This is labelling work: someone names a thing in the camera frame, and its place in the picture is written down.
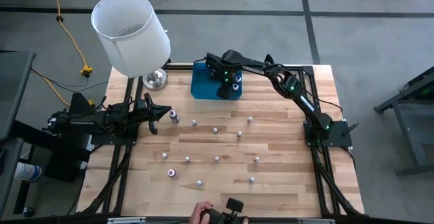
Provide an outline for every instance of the yellow cable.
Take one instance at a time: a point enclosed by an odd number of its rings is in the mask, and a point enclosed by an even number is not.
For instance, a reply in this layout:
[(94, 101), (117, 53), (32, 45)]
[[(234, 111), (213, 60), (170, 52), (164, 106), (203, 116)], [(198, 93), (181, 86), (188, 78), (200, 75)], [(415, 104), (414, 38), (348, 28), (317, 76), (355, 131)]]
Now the yellow cable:
[(67, 106), (70, 106), (70, 104), (68, 104), (63, 98), (62, 96), (58, 93), (58, 91), (54, 88), (54, 86), (52, 85), (52, 83), (45, 77), (43, 77), (44, 80), (48, 83), (48, 85), (52, 88), (52, 90), (56, 93), (57, 97), (59, 97), (59, 99), (66, 104)]
[[(57, 3), (57, 13), (60, 16), (60, 3), (59, 3), (59, 0), (56, 0), (56, 3)], [(85, 68), (87, 68), (86, 59), (84, 58), (83, 53), (81, 53), (81, 51), (80, 51), (79, 46), (77, 45), (77, 43), (75, 43), (74, 37), (71, 35), (71, 33), (68, 31), (68, 29), (63, 25), (62, 21), (59, 20), (58, 22), (63, 27), (63, 29), (66, 31), (66, 33), (68, 33), (68, 36), (71, 38), (71, 41), (73, 41), (73, 43), (74, 43), (75, 49), (80, 54), (81, 59), (83, 59)]]

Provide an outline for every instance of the lamp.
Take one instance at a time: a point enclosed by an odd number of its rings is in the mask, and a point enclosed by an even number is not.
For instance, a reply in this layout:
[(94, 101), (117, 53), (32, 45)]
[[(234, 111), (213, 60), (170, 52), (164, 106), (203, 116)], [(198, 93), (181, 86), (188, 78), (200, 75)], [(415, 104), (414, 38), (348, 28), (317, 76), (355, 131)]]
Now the lamp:
[(170, 40), (148, 0), (101, 0), (91, 21), (115, 69), (129, 78), (146, 75), (149, 90), (165, 87), (160, 68), (170, 58)]

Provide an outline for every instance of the game controller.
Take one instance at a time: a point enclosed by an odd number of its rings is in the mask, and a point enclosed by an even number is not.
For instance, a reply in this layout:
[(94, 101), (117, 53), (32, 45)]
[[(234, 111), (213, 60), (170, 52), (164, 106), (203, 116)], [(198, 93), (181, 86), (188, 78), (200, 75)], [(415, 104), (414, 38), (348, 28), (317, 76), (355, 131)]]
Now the game controller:
[(242, 224), (246, 217), (238, 217), (237, 214), (243, 211), (244, 203), (229, 198), (226, 203), (226, 208), (232, 210), (232, 213), (218, 212), (217, 210), (204, 210), (201, 213), (201, 220), (205, 214), (210, 215), (210, 224)]

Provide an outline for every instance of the person's hand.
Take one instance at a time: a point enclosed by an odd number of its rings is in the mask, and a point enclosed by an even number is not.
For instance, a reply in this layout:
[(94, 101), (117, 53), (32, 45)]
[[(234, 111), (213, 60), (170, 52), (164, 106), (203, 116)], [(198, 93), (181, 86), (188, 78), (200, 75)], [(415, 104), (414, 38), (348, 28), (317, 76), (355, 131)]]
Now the person's hand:
[(204, 210), (211, 210), (214, 205), (209, 201), (199, 202), (196, 204), (193, 213), (191, 213), (189, 224), (209, 224), (210, 215), (205, 214), (201, 221), (201, 213)]

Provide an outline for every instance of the silver lamp base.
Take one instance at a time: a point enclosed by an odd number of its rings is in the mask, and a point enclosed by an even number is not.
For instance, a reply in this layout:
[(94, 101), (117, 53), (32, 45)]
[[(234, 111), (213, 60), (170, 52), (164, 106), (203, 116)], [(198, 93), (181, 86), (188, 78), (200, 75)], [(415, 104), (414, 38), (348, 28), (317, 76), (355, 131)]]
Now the silver lamp base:
[(143, 79), (143, 84), (150, 91), (160, 91), (167, 85), (167, 73), (163, 69), (157, 69)]

